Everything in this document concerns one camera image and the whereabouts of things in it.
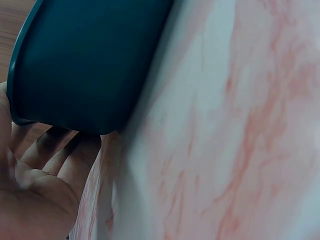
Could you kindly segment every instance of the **container rim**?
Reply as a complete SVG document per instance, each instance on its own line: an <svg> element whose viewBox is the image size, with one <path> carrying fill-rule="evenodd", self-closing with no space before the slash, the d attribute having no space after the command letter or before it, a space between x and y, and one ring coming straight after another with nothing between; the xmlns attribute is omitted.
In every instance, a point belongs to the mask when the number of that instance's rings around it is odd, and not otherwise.
<svg viewBox="0 0 320 240"><path fill-rule="evenodd" d="M7 87L6 87L6 95L9 99L10 102L10 112L11 112L11 118L14 123L17 125L23 126L23 125L29 125L33 124L33 121L24 119L24 118L19 118L17 116L17 113L15 111L15 100L14 100L14 87L16 81L15 81L15 71L16 71L16 65L19 61L19 57L21 55L21 50L24 47L24 42L27 38L27 33L29 29L32 27L32 23L34 22L35 16L39 12L39 9L42 5L44 0L37 0L30 13L28 14L24 24L22 25L22 28L17 36L17 39L15 41L13 51L12 51L12 56L9 64L9 69L8 69L8 77L7 77Z"/></svg>

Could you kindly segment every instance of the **palm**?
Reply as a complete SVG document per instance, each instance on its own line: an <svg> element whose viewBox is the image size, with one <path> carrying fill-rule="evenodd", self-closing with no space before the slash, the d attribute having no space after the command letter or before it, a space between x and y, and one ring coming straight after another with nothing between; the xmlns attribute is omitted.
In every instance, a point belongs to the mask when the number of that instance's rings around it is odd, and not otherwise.
<svg viewBox="0 0 320 240"><path fill-rule="evenodd" d="M15 152L29 128L11 124L0 84L0 233L6 239L63 240L76 221L82 192L100 149L100 137L51 128L21 157Z"/></svg>

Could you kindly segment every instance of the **finger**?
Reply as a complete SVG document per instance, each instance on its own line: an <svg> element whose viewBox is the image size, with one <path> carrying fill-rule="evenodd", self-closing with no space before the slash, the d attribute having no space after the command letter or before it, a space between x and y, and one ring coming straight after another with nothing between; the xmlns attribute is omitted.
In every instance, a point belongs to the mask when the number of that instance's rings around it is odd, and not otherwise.
<svg viewBox="0 0 320 240"><path fill-rule="evenodd" d="M80 143L67 157L57 175L68 184L78 203L80 203L89 172L100 148L100 136L82 136Z"/></svg>
<svg viewBox="0 0 320 240"><path fill-rule="evenodd" d="M58 151L43 167L43 171L57 176L67 157L76 149L83 136L77 134L63 149Z"/></svg>
<svg viewBox="0 0 320 240"><path fill-rule="evenodd" d="M11 113L7 98L7 83L0 83L0 156L5 154L11 135Z"/></svg>
<svg viewBox="0 0 320 240"><path fill-rule="evenodd" d="M42 169L69 133L60 127L50 128L25 151L21 161L33 169Z"/></svg>
<svg viewBox="0 0 320 240"><path fill-rule="evenodd" d="M29 133L32 127L33 125L18 126L12 123L12 131L11 131L9 147L14 154L20 148L21 144L24 142L27 134Z"/></svg>

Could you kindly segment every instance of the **brown wooden surface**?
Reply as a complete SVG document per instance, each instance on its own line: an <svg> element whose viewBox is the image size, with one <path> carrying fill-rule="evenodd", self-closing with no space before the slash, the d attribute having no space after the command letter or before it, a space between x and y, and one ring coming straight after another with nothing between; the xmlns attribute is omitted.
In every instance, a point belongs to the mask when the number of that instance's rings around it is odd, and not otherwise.
<svg viewBox="0 0 320 240"><path fill-rule="evenodd" d="M0 0L0 82L7 80L9 62L17 35L35 1ZM49 126L44 124L34 126L16 156L20 158L35 139L48 128Z"/></svg>

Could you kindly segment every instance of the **marbled surface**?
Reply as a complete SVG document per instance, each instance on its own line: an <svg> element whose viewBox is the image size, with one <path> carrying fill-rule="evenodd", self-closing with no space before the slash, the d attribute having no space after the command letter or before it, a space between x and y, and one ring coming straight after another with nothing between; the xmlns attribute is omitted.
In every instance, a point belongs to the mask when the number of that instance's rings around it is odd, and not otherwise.
<svg viewBox="0 0 320 240"><path fill-rule="evenodd" d="M319 240L319 21L318 0L177 0L70 237Z"/></svg>

